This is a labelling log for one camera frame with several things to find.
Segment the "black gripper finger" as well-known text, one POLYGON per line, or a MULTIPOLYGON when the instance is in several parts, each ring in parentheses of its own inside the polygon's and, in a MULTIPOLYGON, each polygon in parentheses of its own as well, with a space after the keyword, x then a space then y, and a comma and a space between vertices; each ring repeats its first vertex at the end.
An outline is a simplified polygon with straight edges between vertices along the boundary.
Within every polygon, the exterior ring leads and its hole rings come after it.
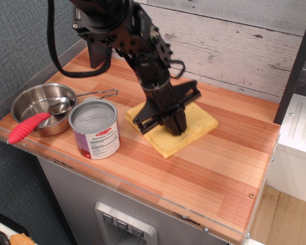
POLYGON ((174 113, 174 122, 176 125, 177 134, 182 134, 187 128, 186 115, 183 108, 178 108, 174 113))
POLYGON ((177 119, 174 115, 165 115, 162 118, 162 123, 166 127, 167 131, 173 136, 179 136, 180 130, 177 119))

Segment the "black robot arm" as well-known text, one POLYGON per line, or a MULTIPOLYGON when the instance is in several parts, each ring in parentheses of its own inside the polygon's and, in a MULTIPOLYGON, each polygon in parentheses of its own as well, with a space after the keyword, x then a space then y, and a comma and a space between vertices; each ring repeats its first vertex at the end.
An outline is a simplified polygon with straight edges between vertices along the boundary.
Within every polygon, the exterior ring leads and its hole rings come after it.
POLYGON ((93 47, 113 48, 137 76, 146 103, 133 122, 142 134, 157 125, 178 136, 187 128, 185 106, 198 98, 195 80, 172 85, 169 68, 181 60, 171 58, 170 45, 143 8, 133 1, 72 1, 78 35, 93 47))

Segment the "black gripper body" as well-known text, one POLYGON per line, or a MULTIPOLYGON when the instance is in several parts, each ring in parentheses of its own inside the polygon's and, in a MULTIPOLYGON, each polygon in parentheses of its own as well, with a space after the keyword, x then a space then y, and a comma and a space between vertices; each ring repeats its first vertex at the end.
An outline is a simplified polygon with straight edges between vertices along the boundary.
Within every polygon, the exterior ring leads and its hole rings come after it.
POLYGON ((170 81, 157 88, 143 88, 146 103, 133 119, 133 123, 142 134, 149 132, 157 125, 163 125, 162 117, 174 115, 178 108, 183 108, 201 96, 197 81, 192 80, 173 86, 170 81))

